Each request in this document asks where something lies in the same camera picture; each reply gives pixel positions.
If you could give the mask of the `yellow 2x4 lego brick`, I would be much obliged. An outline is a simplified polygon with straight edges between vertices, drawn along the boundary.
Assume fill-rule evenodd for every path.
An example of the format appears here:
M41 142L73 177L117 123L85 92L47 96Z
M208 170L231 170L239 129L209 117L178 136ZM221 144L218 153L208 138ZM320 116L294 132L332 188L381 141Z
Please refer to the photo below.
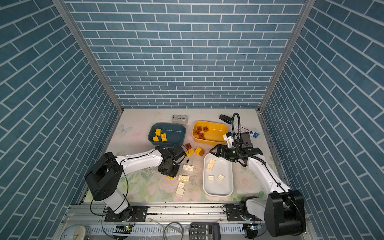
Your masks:
M190 155L192 155L194 153L194 150L193 149L189 149L186 154L187 156L189 157Z

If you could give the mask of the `brown 2x2 lego brick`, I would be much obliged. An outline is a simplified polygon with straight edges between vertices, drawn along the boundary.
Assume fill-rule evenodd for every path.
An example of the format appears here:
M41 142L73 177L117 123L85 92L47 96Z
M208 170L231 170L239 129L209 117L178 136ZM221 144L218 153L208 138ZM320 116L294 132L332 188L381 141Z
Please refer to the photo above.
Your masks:
M203 140L206 139L205 136L204 136L204 133L200 133L200 134L199 134L199 138L200 138L200 139L203 139Z

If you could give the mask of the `white 2x4 lego brick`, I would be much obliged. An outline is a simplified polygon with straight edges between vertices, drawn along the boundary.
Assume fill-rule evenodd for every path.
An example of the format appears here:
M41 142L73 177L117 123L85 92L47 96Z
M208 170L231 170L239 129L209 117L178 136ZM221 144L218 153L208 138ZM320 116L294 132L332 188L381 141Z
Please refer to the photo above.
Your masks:
M194 166L184 164L183 165L183 170L192 172L194 170Z

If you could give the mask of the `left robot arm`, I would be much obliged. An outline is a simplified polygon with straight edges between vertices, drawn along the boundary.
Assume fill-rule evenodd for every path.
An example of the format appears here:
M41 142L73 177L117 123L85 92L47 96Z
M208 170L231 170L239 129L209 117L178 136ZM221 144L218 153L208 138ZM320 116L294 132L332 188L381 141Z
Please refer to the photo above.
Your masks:
M128 222L138 217L128 200L128 190L123 194L118 189L127 174L146 168L157 167L167 177L176 177L180 163L187 160L186 150L181 145L170 148L156 146L154 149L128 156L116 156L111 152L103 154L84 176L96 202L103 202L106 209L100 217L106 222Z

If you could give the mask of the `cream lego brick front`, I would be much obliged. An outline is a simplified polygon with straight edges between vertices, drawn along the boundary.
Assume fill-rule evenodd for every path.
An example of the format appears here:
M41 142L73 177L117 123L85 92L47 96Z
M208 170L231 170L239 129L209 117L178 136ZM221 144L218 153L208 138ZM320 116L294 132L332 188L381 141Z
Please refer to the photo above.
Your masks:
M179 185L178 185L179 188L184 189L184 186L185 186L185 183L179 182Z

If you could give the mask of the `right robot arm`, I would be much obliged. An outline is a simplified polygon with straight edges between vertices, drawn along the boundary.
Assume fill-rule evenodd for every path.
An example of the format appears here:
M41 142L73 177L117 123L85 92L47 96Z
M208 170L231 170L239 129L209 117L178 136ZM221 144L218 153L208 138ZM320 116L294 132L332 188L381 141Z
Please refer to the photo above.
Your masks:
M250 134L241 131L238 113L231 117L220 115L220 120L231 125L232 130L223 138L226 144L218 144L210 153L221 160L239 163L250 169L267 192L267 200L244 197L240 201L240 216L246 221L260 220L272 237L298 236L306 232L304 197L292 190L267 165L263 152L255 148Z

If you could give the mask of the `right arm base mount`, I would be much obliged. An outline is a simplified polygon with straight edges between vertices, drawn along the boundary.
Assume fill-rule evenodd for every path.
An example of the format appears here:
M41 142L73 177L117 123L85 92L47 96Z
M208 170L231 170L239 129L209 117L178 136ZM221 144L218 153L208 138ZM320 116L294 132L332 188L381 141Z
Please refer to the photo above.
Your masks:
M222 210L226 215L227 221L239 222L239 221L259 221L260 219L254 215L247 214L242 211L240 205L236 204L225 204L222 206Z

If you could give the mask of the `yellow square lego brick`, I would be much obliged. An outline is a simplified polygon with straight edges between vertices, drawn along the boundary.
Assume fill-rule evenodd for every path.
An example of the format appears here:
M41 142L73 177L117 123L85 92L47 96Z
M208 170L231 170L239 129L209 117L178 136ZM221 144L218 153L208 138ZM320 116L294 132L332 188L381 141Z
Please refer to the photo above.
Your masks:
M157 128L155 131L156 136L161 136L162 135L162 129Z

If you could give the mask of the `cream square lego brick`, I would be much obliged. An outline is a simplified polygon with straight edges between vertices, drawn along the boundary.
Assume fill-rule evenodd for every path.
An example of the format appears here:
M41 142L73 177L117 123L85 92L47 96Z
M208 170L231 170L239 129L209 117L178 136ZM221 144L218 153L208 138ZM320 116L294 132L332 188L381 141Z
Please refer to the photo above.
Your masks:
M177 188L176 194L179 196L183 196L185 193L185 190L183 188Z

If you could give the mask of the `yellow curved lego brick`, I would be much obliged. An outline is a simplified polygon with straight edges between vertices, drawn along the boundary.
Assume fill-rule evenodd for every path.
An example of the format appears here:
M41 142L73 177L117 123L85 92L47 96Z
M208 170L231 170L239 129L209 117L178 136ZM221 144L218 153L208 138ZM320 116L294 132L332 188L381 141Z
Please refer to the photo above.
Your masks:
M166 134L161 134L161 141L166 142L167 141L167 136Z

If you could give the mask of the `cream 2x4 lego brick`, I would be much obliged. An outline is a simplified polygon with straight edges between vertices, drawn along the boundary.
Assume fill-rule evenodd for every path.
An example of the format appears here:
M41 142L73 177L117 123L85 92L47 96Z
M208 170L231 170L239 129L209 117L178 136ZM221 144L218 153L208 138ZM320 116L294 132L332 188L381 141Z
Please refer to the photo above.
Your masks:
M215 162L216 161L213 159L209 160L208 165L207 165L207 169L212 170L214 165L215 165Z

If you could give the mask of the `yellow brown lego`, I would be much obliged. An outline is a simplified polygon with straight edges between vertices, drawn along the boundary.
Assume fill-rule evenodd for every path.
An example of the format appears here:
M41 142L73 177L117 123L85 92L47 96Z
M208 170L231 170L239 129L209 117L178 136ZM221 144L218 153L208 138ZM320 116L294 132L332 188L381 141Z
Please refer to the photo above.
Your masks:
M197 147L196 149L195 149L195 154L197 155L197 156L204 156L205 155L205 151L203 150L203 149L201 149L200 147Z

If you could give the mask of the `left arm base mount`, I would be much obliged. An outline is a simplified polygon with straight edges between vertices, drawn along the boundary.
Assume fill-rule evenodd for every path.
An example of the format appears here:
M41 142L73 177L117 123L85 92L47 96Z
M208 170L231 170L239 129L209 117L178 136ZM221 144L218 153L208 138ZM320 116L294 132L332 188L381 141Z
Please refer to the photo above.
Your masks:
M111 208L105 210L105 222L123 223L123 222L144 222L148 213L148 206L129 206L119 214L115 214Z

